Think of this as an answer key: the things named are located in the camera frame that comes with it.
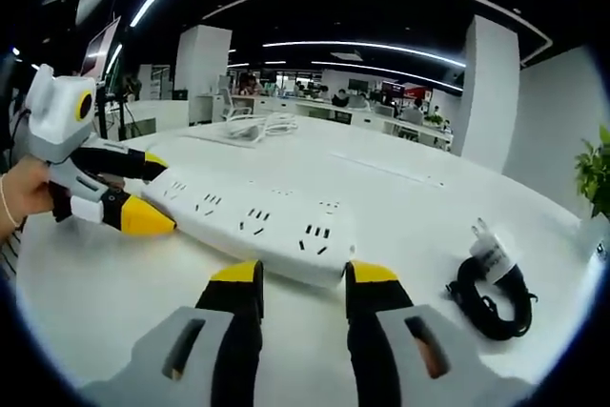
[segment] table surface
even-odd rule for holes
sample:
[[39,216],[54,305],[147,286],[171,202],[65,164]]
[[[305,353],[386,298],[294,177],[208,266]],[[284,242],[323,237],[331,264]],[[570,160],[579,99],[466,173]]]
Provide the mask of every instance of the table surface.
[[[255,149],[178,137],[200,126],[131,140],[170,165],[234,173],[318,199],[340,199],[357,221],[361,260],[394,270],[416,304],[430,304],[471,333],[481,359],[505,376],[537,381],[577,329],[591,294],[590,262],[577,255],[575,216],[519,183],[440,150],[379,132],[298,117],[292,135]],[[128,182],[137,192],[142,183]],[[539,296],[527,335],[492,342],[476,333],[444,285],[474,242],[481,216],[515,249]],[[80,386],[107,379],[135,341],[180,306],[193,306],[210,275],[236,261],[176,232],[131,238],[74,218],[28,221],[17,298],[60,370]],[[346,345],[343,285],[320,290],[266,273],[264,347],[256,405],[356,405]],[[510,308],[499,303],[500,314]]]
[[342,112],[342,113],[348,113],[348,114],[369,113],[371,116],[373,116],[377,119],[380,119],[381,121],[383,121],[385,123],[392,124],[394,126],[400,126],[402,128],[407,128],[412,131],[417,131],[420,133],[424,133],[426,135],[431,135],[433,137],[440,138],[447,142],[451,142],[453,140],[452,134],[447,133],[447,132],[442,132],[438,129],[434,129],[429,126],[421,126],[419,124],[411,123],[409,121],[404,121],[402,119],[396,119],[396,118],[392,118],[390,116],[382,116],[375,112],[369,112],[368,110],[349,109],[346,107],[336,107],[335,105],[332,105],[330,101],[325,101],[325,100],[321,100],[321,99],[314,100],[314,99],[305,99],[302,97],[271,97],[271,96],[264,96],[264,95],[233,95],[232,98],[233,99],[249,99],[249,100],[276,99],[276,100],[280,100],[280,101],[292,101],[296,105],[299,105],[301,107],[311,107],[313,109],[328,110],[329,112]]

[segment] white power strip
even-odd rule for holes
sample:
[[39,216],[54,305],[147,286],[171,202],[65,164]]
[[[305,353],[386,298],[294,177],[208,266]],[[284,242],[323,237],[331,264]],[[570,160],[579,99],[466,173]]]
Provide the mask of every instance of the white power strip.
[[354,219],[339,202],[176,167],[145,187],[142,197],[180,231],[304,283],[336,286],[356,251]]

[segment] green leaf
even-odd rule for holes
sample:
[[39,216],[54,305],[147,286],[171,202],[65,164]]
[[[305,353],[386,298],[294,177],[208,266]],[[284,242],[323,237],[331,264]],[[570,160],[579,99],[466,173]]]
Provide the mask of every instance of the green leaf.
[[585,140],[584,138],[582,139],[582,143],[584,143],[584,146],[587,148],[587,151],[589,152],[589,154],[593,154],[595,151],[595,148],[593,148],[593,145],[591,145],[591,142],[589,142],[588,140]]
[[602,145],[610,145],[610,131],[603,125],[600,125],[600,140]]
[[603,162],[601,161],[601,156],[593,156],[591,158],[591,166],[596,172],[600,172],[603,167]]
[[586,187],[586,193],[584,194],[585,197],[589,200],[593,200],[593,198],[595,197],[595,193],[598,191],[598,182],[597,181],[592,181],[590,182],[587,187]]

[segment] office chair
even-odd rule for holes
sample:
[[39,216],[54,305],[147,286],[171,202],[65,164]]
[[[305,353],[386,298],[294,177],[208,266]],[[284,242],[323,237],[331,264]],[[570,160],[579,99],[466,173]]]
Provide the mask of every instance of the office chair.
[[252,114],[252,109],[250,107],[236,107],[231,97],[231,93],[227,88],[222,88],[220,90],[220,95],[225,101],[225,108],[222,112],[222,119],[225,121],[229,118],[233,118],[234,116],[239,116],[241,114]]
[[350,101],[347,103],[348,109],[362,110],[362,111],[371,111],[371,104],[361,95],[357,95],[356,97],[350,97]]

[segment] white pillar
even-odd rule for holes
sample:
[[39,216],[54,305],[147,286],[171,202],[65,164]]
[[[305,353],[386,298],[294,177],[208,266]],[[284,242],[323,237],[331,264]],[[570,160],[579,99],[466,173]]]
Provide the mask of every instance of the white pillar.
[[189,100],[218,93],[218,77],[227,74],[231,31],[196,26],[180,35],[175,64],[175,90],[188,90]]
[[152,64],[142,64],[137,73],[142,88],[140,89],[140,100],[151,100],[151,74],[153,73]]
[[513,31],[475,16],[466,34],[467,68],[453,153],[502,173],[519,101],[519,40]]

